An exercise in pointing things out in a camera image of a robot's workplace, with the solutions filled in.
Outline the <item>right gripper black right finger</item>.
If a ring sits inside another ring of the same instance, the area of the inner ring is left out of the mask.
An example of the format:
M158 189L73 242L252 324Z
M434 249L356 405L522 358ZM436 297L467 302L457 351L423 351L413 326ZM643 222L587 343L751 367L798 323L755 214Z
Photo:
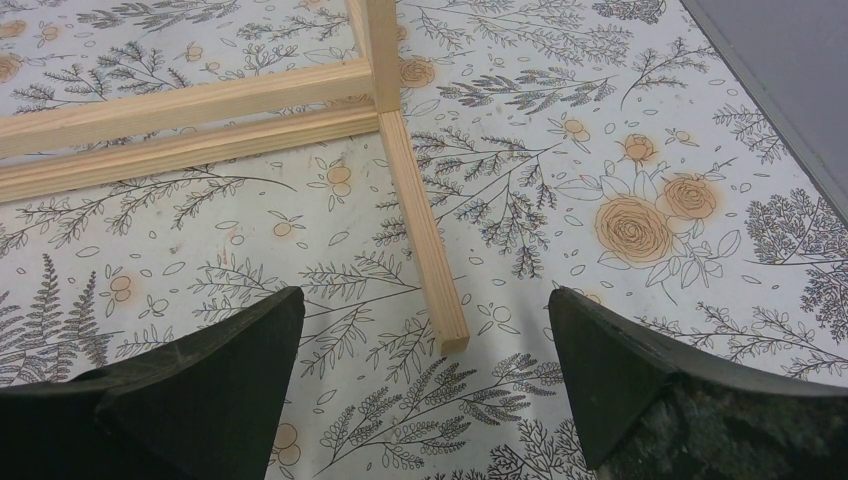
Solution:
M600 479L843 479L847 391L705 353L566 288L549 321Z

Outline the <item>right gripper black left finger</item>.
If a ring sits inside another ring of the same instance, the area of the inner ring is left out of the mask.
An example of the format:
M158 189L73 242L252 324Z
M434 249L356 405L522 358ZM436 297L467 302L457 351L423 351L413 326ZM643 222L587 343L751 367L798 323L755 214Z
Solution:
M305 318L284 288L146 353L1 392L5 479L260 479Z

